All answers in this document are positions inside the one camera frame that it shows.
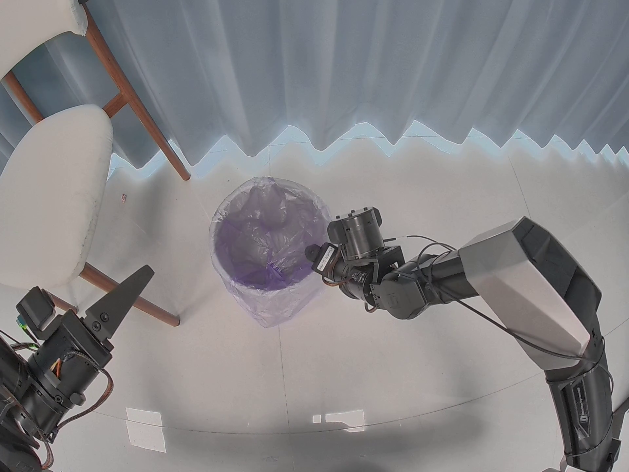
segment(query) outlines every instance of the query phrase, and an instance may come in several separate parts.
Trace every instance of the white tile floor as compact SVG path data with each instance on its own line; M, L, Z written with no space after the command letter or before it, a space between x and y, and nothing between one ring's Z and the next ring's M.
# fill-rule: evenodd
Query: white tile floor
M423 233L459 246L531 216L601 287L614 402L629 395L629 168L621 159L567 152L562 142L533 148L526 138L497 149L484 137L453 147L425 133L393 147L357 136L316 153L289 134L258 157L222 142L188 183L159 157L148 177L147 169L113 171L88 260L118 279L150 264L156 274L145 296L179 313L182 324L130 312L113 338L113 395L60 433L55 470L537 472L558 465L543 375L514 341L457 305L401 322L368 315L326 289L279 327L247 317L212 268L209 219L233 189L260 175L310 187L333 214L377 206L386 237ZM421 246L403 242L407 257ZM55 292L80 310L101 294L81 280ZM3 324L13 322L22 294L0 288ZM474 304L491 313L480 299ZM97 380L88 401L104 385ZM127 408L161 414L166 453L130 444ZM340 417L325 421L361 411L364 423L351 421L363 431L329 421Z

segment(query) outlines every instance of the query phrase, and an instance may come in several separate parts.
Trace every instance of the curtain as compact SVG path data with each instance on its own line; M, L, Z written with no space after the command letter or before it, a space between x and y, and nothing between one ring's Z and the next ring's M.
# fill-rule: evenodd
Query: curtain
M451 142L617 152L629 140L629 0L90 0L111 50L167 138L195 164L223 135L246 154L287 125L323 150L356 123L392 143L414 120ZM14 69L47 116L116 89L83 37ZM130 109L114 150L157 147ZM29 124L0 92L0 167Z

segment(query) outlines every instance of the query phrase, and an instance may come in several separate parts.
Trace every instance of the white label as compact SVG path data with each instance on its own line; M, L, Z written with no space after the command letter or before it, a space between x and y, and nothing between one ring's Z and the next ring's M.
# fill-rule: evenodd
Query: white label
M319 271L323 271L325 269L325 266L327 266L328 263L330 262L330 259L334 255L334 252L335 252L334 247L330 245L328 249L325 251L323 258L321 259L321 262L316 267Z

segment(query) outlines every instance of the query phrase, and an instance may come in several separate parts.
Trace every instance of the white cushion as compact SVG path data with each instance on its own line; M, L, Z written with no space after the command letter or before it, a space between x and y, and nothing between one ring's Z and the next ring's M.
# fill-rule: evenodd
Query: white cushion
M83 270L105 192L113 128L68 108L22 138L0 174L0 283L53 288Z
M54 36L85 35L87 16L78 0L0 0L0 78Z

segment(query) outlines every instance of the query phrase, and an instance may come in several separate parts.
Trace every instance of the trash can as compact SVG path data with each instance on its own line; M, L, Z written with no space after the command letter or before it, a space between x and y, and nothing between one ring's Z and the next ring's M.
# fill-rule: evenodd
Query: trash can
M328 240L330 212L310 189L257 177L218 207L209 230L212 264L261 326L290 320L322 290L304 251Z

